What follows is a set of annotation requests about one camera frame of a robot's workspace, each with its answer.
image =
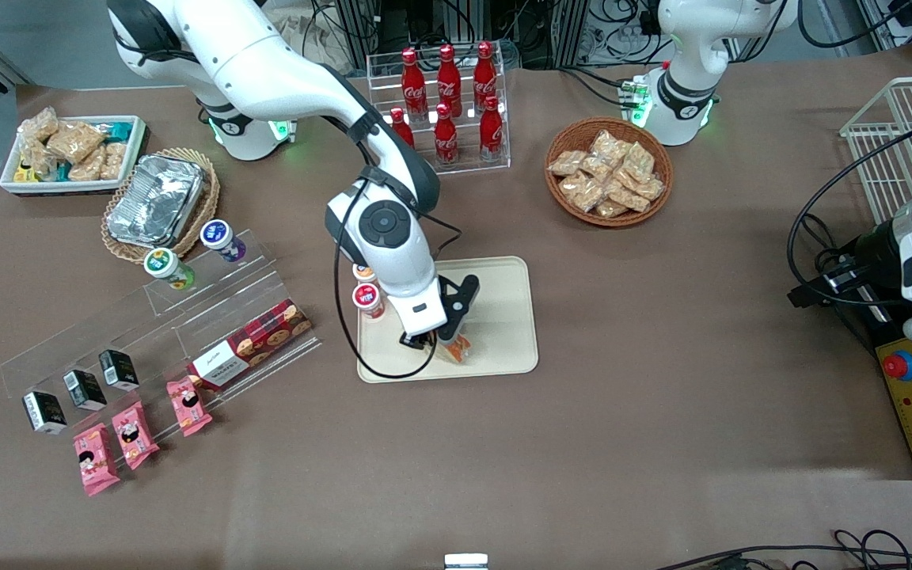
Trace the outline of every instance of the coca-cola bottle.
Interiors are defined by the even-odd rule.
[[[463,101],[460,101],[459,70],[453,63],[456,50],[451,44],[445,44],[439,50],[442,65],[439,67],[439,101],[449,105],[452,116],[463,115]]]
[[[484,100],[481,115],[481,159],[497,162],[502,157],[502,116],[499,115],[499,98],[491,95]]]
[[[396,131],[399,138],[410,145],[410,148],[413,148],[413,131],[410,130],[410,126],[407,123],[403,122],[403,109],[398,107],[391,108],[389,114],[393,119],[393,130]]]
[[[449,105],[440,102],[435,110],[439,113],[439,122],[435,123],[435,157],[442,167],[455,165],[459,159],[459,148],[456,146],[456,125],[449,115]]]
[[[403,50],[403,75],[399,84],[403,89],[410,123],[427,123],[428,94],[424,92],[424,73],[417,67],[417,53],[413,47]]]
[[[485,40],[477,44],[477,67],[473,69],[473,109],[477,116],[485,111],[485,98],[495,94],[495,48]]]

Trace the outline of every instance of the wicker basket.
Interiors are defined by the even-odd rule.
[[[217,213],[217,199],[220,198],[220,181],[217,180],[217,173],[214,172],[213,163],[210,162],[210,159],[191,148],[165,148],[156,154],[169,156],[170,158],[191,160],[191,162],[195,162],[197,165],[202,166],[203,170],[206,170],[206,173],[209,176],[207,184],[203,187],[202,194],[199,195],[199,202],[196,202],[196,209],[192,212],[192,217],[189,218],[188,223],[185,224],[184,235],[182,235],[181,239],[175,243],[173,248],[171,248],[179,257],[184,257],[184,255],[192,249],[192,246],[196,244],[196,241],[198,241],[200,230],[203,229],[203,224],[212,220]],[[112,213],[112,210],[115,209],[119,200],[126,195],[126,191],[129,190],[129,184],[131,183],[131,180],[133,180],[135,174],[136,169],[133,169],[131,173],[129,173],[129,176],[126,177],[126,180],[122,180],[122,185],[120,185],[119,190],[115,192],[112,201],[108,202],[108,209],[104,210],[104,218],[101,218],[101,238],[104,239],[104,245],[108,246],[109,252],[115,253],[117,257],[127,260],[127,262],[141,264],[144,257],[146,257],[150,251],[148,248],[141,248],[141,246],[138,245],[117,241],[108,233],[108,216]]]
[[[616,138],[626,142],[640,142],[652,157],[655,159],[654,173],[663,182],[663,194],[654,199],[649,209],[645,212],[626,212],[613,218],[602,218],[593,214],[588,214],[576,209],[561,194],[558,188],[559,177],[555,177],[548,169],[547,165],[554,162],[562,152],[567,150],[590,151],[590,145],[597,138],[597,133],[606,129]],[[613,119],[611,116],[591,116],[590,119],[580,120],[578,123],[572,123],[558,133],[551,141],[551,147],[547,149],[547,160],[544,162],[544,177],[547,178],[547,188],[551,191],[551,196],[557,200],[569,214],[576,216],[580,220],[604,227],[622,227],[626,225],[640,223],[649,216],[654,215],[667,202],[671,195],[671,187],[674,184],[674,166],[671,165],[671,158],[662,144],[654,136],[645,132],[632,123],[623,119]]]

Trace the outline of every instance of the red emergency stop button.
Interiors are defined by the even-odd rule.
[[[912,355],[906,351],[897,350],[883,358],[882,369],[892,378],[908,382],[912,380]]]

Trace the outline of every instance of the black small box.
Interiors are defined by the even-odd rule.
[[[90,372],[83,370],[70,370],[63,376],[66,382],[66,390],[69,390],[69,397],[73,398],[73,405],[77,408],[96,412],[104,410],[108,405],[108,398],[105,398],[105,391],[98,385],[97,378]]]
[[[101,370],[104,371],[104,382],[117,389],[136,390],[139,379],[136,378],[136,368],[133,359],[128,354],[117,350],[105,350],[98,359],[101,361]]]
[[[26,419],[30,420],[33,431],[62,433],[66,427],[66,416],[62,413],[59,399],[50,393],[31,392],[23,397],[23,408],[26,409]]]

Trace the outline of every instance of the acrylic bottle rack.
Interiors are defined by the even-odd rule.
[[[276,303],[291,298],[272,267],[274,260],[253,232],[246,230],[238,237],[246,247],[246,255],[238,262],[226,262],[213,250],[188,262],[196,274],[192,287],[175,290],[163,281],[149,282],[93,317],[3,363],[2,378],[8,396],[15,400],[15,413],[23,414],[21,398],[30,390],[53,394],[68,424],[62,437],[55,439],[71,445],[73,437],[97,422],[111,429],[112,416],[141,401],[155,440],[177,432],[166,383],[184,378],[185,368],[193,359]],[[304,310],[303,304],[292,300]],[[206,392],[203,400],[207,410],[221,407],[320,344],[312,329],[300,333],[223,392]],[[139,376],[138,389],[124,392],[105,385],[97,360],[105,349],[131,357]],[[91,412],[73,405],[63,380],[72,369],[88,371],[97,378],[108,398],[104,410]],[[123,463],[116,441],[112,444],[113,457]]]
[[[456,68],[460,74],[460,93],[463,103],[462,116],[454,116],[456,140],[459,145],[459,160],[455,165],[440,166],[435,159],[435,122],[439,104],[438,69],[442,60],[437,47],[426,47],[417,51],[417,65],[424,73],[424,92],[427,94],[428,122],[411,123],[413,148],[434,167],[438,174],[466,173],[471,170],[507,169],[511,164],[509,139],[509,104],[507,103],[506,71],[502,61],[502,48],[492,43],[495,53],[495,97],[499,98],[499,114],[502,116],[502,154],[496,162],[481,159],[481,117],[473,109],[473,69],[477,65],[477,44],[456,44]],[[392,123],[390,109],[402,108],[406,112],[401,87],[403,62],[401,54],[368,55],[368,100],[381,113],[387,123]]]

